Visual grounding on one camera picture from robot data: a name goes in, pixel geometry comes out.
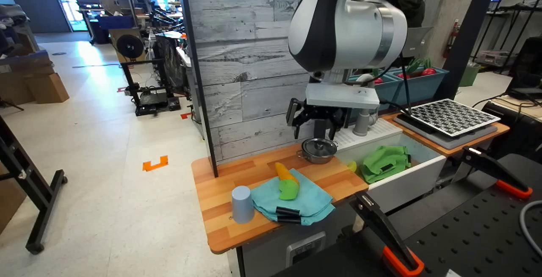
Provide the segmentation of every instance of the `small pot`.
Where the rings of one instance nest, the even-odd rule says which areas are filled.
[[[327,163],[337,153],[337,144],[325,138],[310,138],[301,144],[298,156],[311,163]]]

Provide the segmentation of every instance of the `fire extinguisher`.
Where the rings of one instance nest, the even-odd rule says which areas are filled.
[[[448,57],[455,38],[459,34],[459,28],[461,28],[461,25],[459,25],[459,20],[455,19],[454,26],[451,28],[450,36],[448,38],[448,43],[446,44],[444,52],[442,53],[442,58],[446,59]]]

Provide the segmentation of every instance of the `white drawer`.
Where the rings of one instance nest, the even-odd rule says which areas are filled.
[[[430,191],[446,161],[443,155],[404,134],[388,136],[358,147],[349,147],[346,150],[341,150],[339,147],[335,156],[343,163],[355,161],[360,166],[365,157],[379,146],[406,146],[412,160],[417,163],[403,172],[369,185],[369,196],[378,203],[383,212],[390,211]]]

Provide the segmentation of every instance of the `gray cable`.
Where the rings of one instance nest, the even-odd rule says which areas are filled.
[[[534,250],[536,250],[536,252],[540,255],[540,257],[542,257],[542,250],[540,250],[540,247],[538,246],[538,244],[536,244],[536,242],[534,242],[533,238],[529,234],[529,231],[527,230],[527,227],[525,225],[525,213],[531,207],[537,206],[537,205],[542,205],[542,200],[530,202],[529,204],[525,205],[525,207],[523,207],[523,209],[521,209],[521,212],[519,213],[519,225],[521,226],[521,230],[523,231],[523,235],[525,236],[525,238],[527,239],[529,244],[534,248]]]

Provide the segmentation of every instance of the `door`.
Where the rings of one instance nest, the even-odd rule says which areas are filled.
[[[14,0],[30,18],[33,32],[71,32],[60,0]]]

